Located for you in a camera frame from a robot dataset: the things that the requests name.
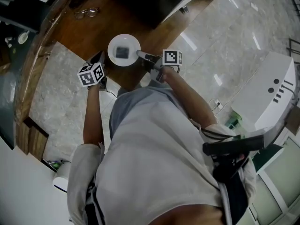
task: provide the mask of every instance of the wall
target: wall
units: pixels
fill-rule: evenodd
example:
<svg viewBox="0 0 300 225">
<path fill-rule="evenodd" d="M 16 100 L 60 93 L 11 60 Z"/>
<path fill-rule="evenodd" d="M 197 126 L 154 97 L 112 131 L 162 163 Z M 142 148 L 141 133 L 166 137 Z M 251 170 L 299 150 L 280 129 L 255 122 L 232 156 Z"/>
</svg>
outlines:
<svg viewBox="0 0 300 225">
<path fill-rule="evenodd" d="M 300 214 L 300 197 L 296 199 L 293 205 L 289 208 L 289 211 L 282 216 L 279 216 L 270 225 L 293 225 L 299 218 Z"/>
<path fill-rule="evenodd" d="M 0 138 L 0 224 L 72 225 L 67 195 L 52 186 L 54 175 Z"/>
<path fill-rule="evenodd" d="M 274 143 L 283 146 L 289 137 L 300 147 L 300 130 L 294 135 L 287 128 L 284 128 Z"/>
</svg>

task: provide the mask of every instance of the black strap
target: black strap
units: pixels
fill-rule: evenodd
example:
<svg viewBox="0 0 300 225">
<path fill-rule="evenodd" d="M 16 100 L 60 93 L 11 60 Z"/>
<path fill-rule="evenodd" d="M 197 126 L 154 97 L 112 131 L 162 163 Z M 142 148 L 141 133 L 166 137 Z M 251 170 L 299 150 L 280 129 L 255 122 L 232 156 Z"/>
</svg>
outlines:
<svg viewBox="0 0 300 225">
<path fill-rule="evenodd" d="M 225 183 L 229 204 L 232 224 L 236 225 L 245 214 L 248 207 L 248 198 L 239 173 L 236 173 L 230 180 Z"/>
<path fill-rule="evenodd" d="M 88 219 L 88 225 L 99 225 L 98 223 L 98 219 L 96 216 L 96 209 L 98 210 L 99 214 L 100 214 L 100 218 L 101 218 L 101 225 L 105 225 L 105 218 L 104 218 L 104 214 L 99 206 L 99 203 L 97 201 L 96 198 L 96 189 L 95 189 L 95 183 L 94 183 L 94 179 L 90 182 L 88 191 L 87 191 L 87 200 L 89 199 L 89 197 L 93 196 L 94 201 L 96 203 L 96 206 L 91 203 L 91 204 L 86 204 L 85 205 L 85 212 L 87 215 L 87 219 Z"/>
</svg>

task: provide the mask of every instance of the white shirt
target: white shirt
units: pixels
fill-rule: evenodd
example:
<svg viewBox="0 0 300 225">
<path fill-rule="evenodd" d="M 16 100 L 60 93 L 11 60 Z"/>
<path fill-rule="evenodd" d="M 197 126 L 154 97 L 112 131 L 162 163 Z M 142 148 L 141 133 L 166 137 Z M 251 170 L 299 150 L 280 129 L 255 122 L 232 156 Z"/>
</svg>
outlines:
<svg viewBox="0 0 300 225">
<path fill-rule="evenodd" d="M 217 124 L 207 129 L 232 133 Z M 202 152 L 203 143 L 199 131 L 172 102 L 137 104 L 120 123 L 97 168 L 96 197 L 105 223 L 146 225 L 188 204 L 222 207 L 213 162 Z M 82 154 L 74 159 L 80 160 Z M 77 173 L 82 166 L 76 166 Z M 247 166 L 253 167 L 252 161 Z M 254 168 L 250 176 L 255 176 Z M 78 183 L 76 176 L 71 180 Z"/>
</svg>

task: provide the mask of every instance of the white appliance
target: white appliance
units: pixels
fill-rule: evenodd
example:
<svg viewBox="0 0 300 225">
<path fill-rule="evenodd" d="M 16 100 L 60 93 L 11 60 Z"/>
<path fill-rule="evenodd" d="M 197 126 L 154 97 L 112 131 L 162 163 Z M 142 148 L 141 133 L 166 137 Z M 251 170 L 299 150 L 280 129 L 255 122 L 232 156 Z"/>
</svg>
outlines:
<svg viewBox="0 0 300 225">
<path fill-rule="evenodd" d="M 249 132 L 276 125 L 296 88 L 293 58 L 270 52 L 237 94 L 232 109 Z"/>
<path fill-rule="evenodd" d="M 54 187 L 65 193 L 67 192 L 70 170 L 71 163 L 65 162 L 57 170 L 52 182 Z"/>
</svg>

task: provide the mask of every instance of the tile floor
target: tile floor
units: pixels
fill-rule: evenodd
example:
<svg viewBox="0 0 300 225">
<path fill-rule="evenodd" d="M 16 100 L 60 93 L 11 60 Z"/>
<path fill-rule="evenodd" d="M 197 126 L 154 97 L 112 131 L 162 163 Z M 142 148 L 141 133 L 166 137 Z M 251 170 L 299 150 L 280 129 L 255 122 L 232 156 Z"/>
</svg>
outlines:
<svg viewBox="0 0 300 225">
<path fill-rule="evenodd" d="M 170 48 L 183 52 L 180 74 L 209 102 L 221 123 L 231 112 L 234 96 L 259 68 L 269 51 L 288 54 L 288 38 L 300 41 L 300 19 L 291 0 L 214 0 L 181 33 Z M 71 160 L 82 131 L 87 90 L 78 82 L 84 61 L 57 43 L 42 74 L 30 117 L 50 134 L 44 158 Z M 146 75 L 142 86 L 147 85 Z M 108 90 L 119 85 L 108 80 Z M 109 115 L 115 97 L 100 92 L 105 145 L 109 144 Z"/>
</svg>

